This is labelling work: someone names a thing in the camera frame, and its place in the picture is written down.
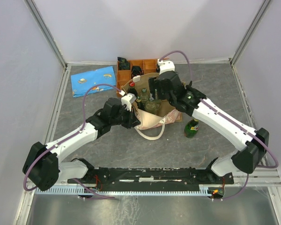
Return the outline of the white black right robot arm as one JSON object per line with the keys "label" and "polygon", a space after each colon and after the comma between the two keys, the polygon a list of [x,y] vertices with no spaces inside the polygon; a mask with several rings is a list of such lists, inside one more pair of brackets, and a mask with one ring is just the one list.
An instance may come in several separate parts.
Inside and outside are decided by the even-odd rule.
{"label": "white black right robot arm", "polygon": [[174,71],[151,77],[148,84],[154,97],[167,100],[178,111],[209,125],[234,145],[234,152],[217,158],[206,170],[206,179],[210,183],[217,183],[224,175],[236,170],[252,174],[259,166],[267,153],[269,132],[266,129],[256,130],[239,122],[191,84],[183,85]]}

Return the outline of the dark green yellow-label bottle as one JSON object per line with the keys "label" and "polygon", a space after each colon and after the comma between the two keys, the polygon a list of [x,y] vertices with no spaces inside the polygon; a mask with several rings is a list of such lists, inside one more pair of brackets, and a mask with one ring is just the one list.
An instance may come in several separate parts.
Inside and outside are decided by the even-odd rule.
{"label": "dark green yellow-label bottle", "polygon": [[199,121],[192,119],[189,121],[184,128],[184,135],[187,138],[193,138],[199,130]]}

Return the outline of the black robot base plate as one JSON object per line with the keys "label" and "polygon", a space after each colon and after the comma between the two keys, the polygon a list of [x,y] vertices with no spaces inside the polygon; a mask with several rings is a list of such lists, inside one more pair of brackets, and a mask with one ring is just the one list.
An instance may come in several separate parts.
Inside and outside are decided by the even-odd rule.
{"label": "black robot base plate", "polygon": [[222,177],[211,168],[108,168],[90,169],[79,179],[108,192],[184,192],[199,191],[199,185],[234,184],[232,173]]}

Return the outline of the burlap canvas tote bag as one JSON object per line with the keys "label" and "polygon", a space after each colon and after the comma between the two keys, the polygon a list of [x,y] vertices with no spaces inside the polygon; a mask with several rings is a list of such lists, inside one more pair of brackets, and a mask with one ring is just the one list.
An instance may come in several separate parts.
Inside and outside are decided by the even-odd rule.
{"label": "burlap canvas tote bag", "polygon": [[[157,78],[158,76],[158,73],[149,73],[128,80],[120,80],[118,83],[121,90],[126,93],[130,87],[129,83],[133,82],[138,96],[141,95],[143,89],[146,89],[147,94],[150,95],[152,92],[149,90],[148,80],[149,78]],[[165,125],[182,121],[182,113],[165,100],[141,100],[141,103],[143,105],[142,108],[136,102],[133,103],[136,117],[140,121],[140,124],[134,129],[140,136],[147,140],[154,141],[159,139],[164,133]],[[144,130],[156,127],[161,127],[161,131],[157,136],[147,136],[143,133]]]}

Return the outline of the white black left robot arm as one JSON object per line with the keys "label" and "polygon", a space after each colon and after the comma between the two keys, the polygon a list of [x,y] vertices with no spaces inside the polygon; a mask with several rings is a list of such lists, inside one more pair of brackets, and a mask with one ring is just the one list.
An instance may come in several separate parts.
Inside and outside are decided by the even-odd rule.
{"label": "white black left robot arm", "polygon": [[85,159],[71,162],[63,160],[83,145],[108,133],[113,126],[133,128],[139,125],[140,121],[133,109],[134,101],[135,96],[131,96],[131,99],[128,96],[121,99],[109,98],[103,108],[97,110],[74,131],[47,144],[33,144],[22,169],[24,181],[31,180],[41,191],[46,191],[63,180],[79,179],[85,183],[91,182],[95,175],[92,164]]}

